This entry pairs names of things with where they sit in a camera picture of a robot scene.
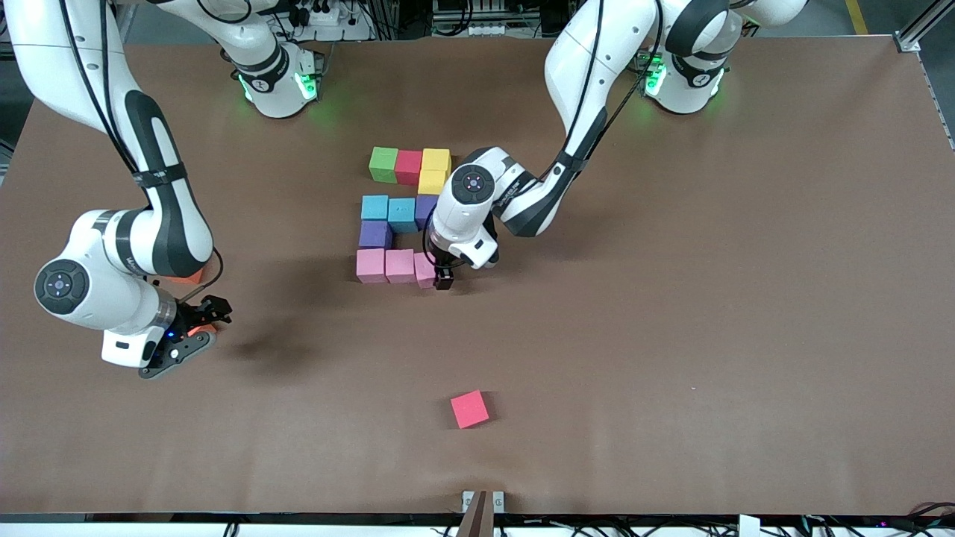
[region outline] floor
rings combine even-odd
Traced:
[[[776,29],[760,29],[756,36],[891,33],[902,28],[930,3],[931,0],[809,0],[790,24]],[[850,8],[858,8],[861,16],[856,16],[854,20]],[[131,20],[129,25],[120,24],[128,43],[158,45],[213,42],[208,35],[189,23],[149,4],[136,6],[135,16]],[[0,45],[7,39],[6,35],[0,35]],[[921,45],[921,59],[940,113],[948,119],[948,123],[955,124],[955,14],[944,18],[922,40]],[[31,102],[30,93],[14,62],[8,55],[0,54],[0,141],[4,144],[15,147]],[[0,184],[8,161],[3,144],[0,144]]]

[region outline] green led light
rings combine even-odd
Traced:
[[[719,81],[723,78],[723,74],[726,72],[725,69],[720,69],[719,74],[716,75],[716,80],[713,81],[713,89],[710,92],[710,97],[716,95],[716,92],[719,91]]]
[[[299,90],[302,91],[302,97],[304,97],[305,100],[312,100],[315,98],[315,80],[312,79],[310,75],[302,76],[296,73],[295,82],[299,85]]]
[[[245,90],[245,100],[252,102],[252,95],[250,95],[248,92],[248,84],[245,83],[245,80],[243,80],[242,75],[239,75],[239,82],[242,83],[242,87]]]
[[[647,77],[647,95],[654,96],[660,93],[660,85],[663,84],[664,78],[667,77],[667,66],[661,65],[660,69],[653,72],[652,75]]]

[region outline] blue cube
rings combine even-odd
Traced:
[[[416,233],[414,198],[391,198],[388,200],[388,224],[395,233]]]
[[[362,196],[361,219],[386,222],[388,220],[388,196]]]
[[[392,247],[392,229],[387,222],[378,220],[361,221],[361,233],[358,235],[358,248]]]
[[[437,205],[437,196],[430,194],[421,194],[417,197],[417,203],[414,204],[414,223],[418,229],[424,229],[428,224],[428,215]]]

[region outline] pink cube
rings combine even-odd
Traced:
[[[390,284],[413,284],[414,250],[385,250],[385,277]]]
[[[363,284],[384,284],[385,250],[383,248],[360,249],[355,263],[355,275]]]
[[[420,151],[398,151],[398,160],[394,163],[394,176],[398,184],[417,186],[418,174],[421,173]]]
[[[480,392],[471,392],[451,399],[451,408],[455,411],[457,427],[464,429],[487,421],[487,407],[484,406],[484,397]]]
[[[417,279],[418,286],[422,289],[430,289],[435,286],[435,266],[428,261],[428,254],[418,252],[414,255],[414,278]]]

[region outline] robot logo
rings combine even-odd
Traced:
[[[256,79],[252,80],[252,87],[255,88],[257,91],[260,91],[260,92],[267,92],[267,91],[270,89],[270,88],[268,87],[268,82],[266,82],[266,81],[264,81],[264,80],[262,80],[262,79],[260,79],[260,78],[256,78]]]

